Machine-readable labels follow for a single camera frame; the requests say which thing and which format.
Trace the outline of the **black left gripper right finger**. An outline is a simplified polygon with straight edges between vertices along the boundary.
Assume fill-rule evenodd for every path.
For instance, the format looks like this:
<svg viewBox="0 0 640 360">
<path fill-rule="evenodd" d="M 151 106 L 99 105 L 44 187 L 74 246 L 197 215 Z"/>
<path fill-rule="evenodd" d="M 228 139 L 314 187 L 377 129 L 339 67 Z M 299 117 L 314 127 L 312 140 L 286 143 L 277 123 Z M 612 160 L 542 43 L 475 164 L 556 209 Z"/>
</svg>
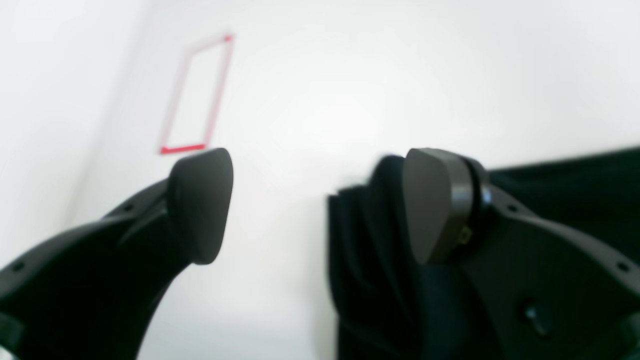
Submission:
<svg viewBox="0 0 640 360">
<path fill-rule="evenodd" d="M 410 149 L 402 188 L 414 259 L 461 272 L 505 360 L 639 358 L 630 257 L 538 216 L 457 153 Z"/>
</svg>

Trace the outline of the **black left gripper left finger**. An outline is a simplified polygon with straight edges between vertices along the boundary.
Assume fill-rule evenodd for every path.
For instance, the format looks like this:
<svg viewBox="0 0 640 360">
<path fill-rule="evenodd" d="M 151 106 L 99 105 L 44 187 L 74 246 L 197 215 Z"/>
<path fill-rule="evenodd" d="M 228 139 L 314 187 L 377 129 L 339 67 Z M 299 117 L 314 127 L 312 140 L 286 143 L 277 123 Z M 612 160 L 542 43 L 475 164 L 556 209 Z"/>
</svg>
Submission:
<svg viewBox="0 0 640 360">
<path fill-rule="evenodd" d="M 9 262 L 0 276 L 1 355 L 135 360 L 175 278 L 217 258 L 233 183 L 225 148 L 183 157 L 102 218 Z"/>
</svg>

